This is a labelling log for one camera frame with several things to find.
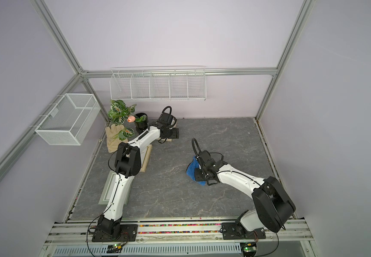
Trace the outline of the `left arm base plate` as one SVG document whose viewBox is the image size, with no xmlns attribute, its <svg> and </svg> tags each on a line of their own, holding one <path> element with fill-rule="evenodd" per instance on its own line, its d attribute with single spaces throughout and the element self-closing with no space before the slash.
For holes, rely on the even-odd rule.
<svg viewBox="0 0 371 257">
<path fill-rule="evenodd" d="M 134 242 L 137 236 L 137 224 L 119 224 L 111 235 L 101 231 L 99 228 L 90 228 L 92 242 Z"/>
</svg>

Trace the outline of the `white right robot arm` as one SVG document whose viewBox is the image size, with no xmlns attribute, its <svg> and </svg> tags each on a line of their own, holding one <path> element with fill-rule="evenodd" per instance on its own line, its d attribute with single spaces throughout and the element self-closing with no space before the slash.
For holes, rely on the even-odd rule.
<svg viewBox="0 0 371 257">
<path fill-rule="evenodd" d="M 296 206 L 278 179 L 260 178 L 240 171 L 223 159 L 212 158 L 208 151 L 195 152 L 197 166 L 194 180 L 209 185 L 226 184 L 247 195 L 255 208 L 239 216 L 234 223 L 237 235 L 245 237 L 257 229 L 274 233 L 285 229 L 285 223 L 296 211 Z"/>
</svg>

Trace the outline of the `gold frame with plant print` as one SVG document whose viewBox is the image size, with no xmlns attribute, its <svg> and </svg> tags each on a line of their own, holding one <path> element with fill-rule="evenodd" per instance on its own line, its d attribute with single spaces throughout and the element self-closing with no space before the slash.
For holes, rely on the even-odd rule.
<svg viewBox="0 0 371 257">
<path fill-rule="evenodd" d="M 150 155 L 152 151 L 152 145 L 148 145 L 145 152 L 144 152 L 144 160 L 142 162 L 142 166 L 140 172 L 146 172 L 147 165 L 149 163 Z"/>
</svg>

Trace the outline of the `blue microfiber cloth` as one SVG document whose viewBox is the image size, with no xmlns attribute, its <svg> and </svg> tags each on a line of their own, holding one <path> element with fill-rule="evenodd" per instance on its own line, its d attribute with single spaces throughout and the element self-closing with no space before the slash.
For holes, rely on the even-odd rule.
<svg viewBox="0 0 371 257">
<path fill-rule="evenodd" d="M 193 160 L 189 163 L 189 165 L 187 166 L 187 169 L 186 169 L 186 174 L 195 182 L 197 182 L 196 180 L 196 176 L 195 176 L 195 169 L 200 169 L 200 165 L 196 159 L 196 157 L 194 156 L 193 157 Z"/>
</svg>

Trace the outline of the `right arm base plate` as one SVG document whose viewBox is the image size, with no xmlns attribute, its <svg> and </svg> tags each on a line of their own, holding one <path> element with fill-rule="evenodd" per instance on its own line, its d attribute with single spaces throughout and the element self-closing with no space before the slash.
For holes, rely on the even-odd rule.
<svg viewBox="0 0 371 257">
<path fill-rule="evenodd" d="M 222 234 L 224 240 L 259 240 L 266 238 L 264 229 L 255 229 L 253 231 L 248 231 L 242 225 L 239 225 L 236 222 L 222 223 L 219 231 Z"/>
</svg>

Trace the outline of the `glossy black vase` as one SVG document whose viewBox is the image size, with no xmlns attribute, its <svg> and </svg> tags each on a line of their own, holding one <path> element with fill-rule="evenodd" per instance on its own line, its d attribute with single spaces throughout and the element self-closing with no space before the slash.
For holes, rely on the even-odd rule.
<svg viewBox="0 0 371 257">
<path fill-rule="evenodd" d="M 138 134 L 143 133 L 149 128 L 148 116 L 146 113 L 139 112 L 135 116 L 135 127 Z"/>
</svg>

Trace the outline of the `green picture frame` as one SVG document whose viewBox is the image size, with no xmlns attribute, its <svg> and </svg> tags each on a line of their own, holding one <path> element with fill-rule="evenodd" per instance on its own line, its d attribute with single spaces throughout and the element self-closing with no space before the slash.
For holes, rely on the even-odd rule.
<svg viewBox="0 0 371 257">
<path fill-rule="evenodd" d="M 109 172 L 106 183 L 105 183 L 105 186 L 103 188 L 102 194 L 101 194 L 99 202 L 98 202 L 99 205 L 107 205 L 108 204 L 109 199 L 110 199 L 111 194 L 112 194 L 113 183 L 115 182 L 116 175 L 117 174 L 114 171 Z M 125 199 L 124 199 L 124 205 L 128 204 L 130 191 L 132 189 L 132 184 L 133 184 L 133 180 L 129 183 L 129 189 L 127 190 L 127 193 L 126 193 L 126 196 L 125 196 Z"/>
</svg>

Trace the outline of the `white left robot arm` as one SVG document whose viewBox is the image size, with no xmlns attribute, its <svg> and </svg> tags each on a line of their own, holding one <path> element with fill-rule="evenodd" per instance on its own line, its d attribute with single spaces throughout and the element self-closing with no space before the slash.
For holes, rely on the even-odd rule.
<svg viewBox="0 0 371 257">
<path fill-rule="evenodd" d="M 99 217 L 96 228 L 110 236 L 120 234 L 123 205 L 135 176 L 140 172 L 147 153 L 147 147 L 155 140 L 178 139 L 177 119 L 167 112 L 135 139 L 120 143 L 115 156 L 115 180 L 111 196 L 104 213 Z"/>
</svg>

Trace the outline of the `green artificial plant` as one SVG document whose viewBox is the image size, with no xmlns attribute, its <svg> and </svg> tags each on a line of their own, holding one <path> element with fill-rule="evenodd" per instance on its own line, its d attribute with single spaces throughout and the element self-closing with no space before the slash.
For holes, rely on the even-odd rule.
<svg viewBox="0 0 371 257">
<path fill-rule="evenodd" d="M 111 109 L 108 112 L 108 117 L 110 119 L 111 125 L 123 125 L 124 122 L 135 123 L 135 110 L 137 104 L 128 106 L 123 100 L 111 100 Z M 133 128 L 127 128 L 119 132 L 119 138 L 121 140 L 129 139 L 134 135 Z"/>
</svg>

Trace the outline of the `aluminium rail base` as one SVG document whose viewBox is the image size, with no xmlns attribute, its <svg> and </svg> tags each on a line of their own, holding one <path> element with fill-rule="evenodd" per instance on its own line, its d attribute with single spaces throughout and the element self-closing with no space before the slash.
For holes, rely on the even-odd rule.
<svg viewBox="0 0 371 257">
<path fill-rule="evenodd" d="M 89 220 L 55 224 L 41 257 L 273 257 L 291 253 L 319 257 L 305 220 L 290 219 L 278 233 L 259 229 L 247 239 L 227 235 L 231 217 L 128 218 L 122 238 L 101 242 L 89 232 Z"/>
</svg>

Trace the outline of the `cream work glove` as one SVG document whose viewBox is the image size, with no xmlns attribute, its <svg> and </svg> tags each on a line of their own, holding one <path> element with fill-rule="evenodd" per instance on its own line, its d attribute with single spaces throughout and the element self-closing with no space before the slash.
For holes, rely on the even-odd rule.
<svg viewBox="0 0 371 257">
<path fill-rule="evenodd" d="M 109 153 L 113 153 L 118 150 L 118 146 L 121 142 L 127 143 L 128 139 L 121 140 L 119 138 L 119 132 L 124 129 L 123 125 L 112 124 L 111 126 L 105 127 L 106 133 L 106 144 Z"/>
</svg>

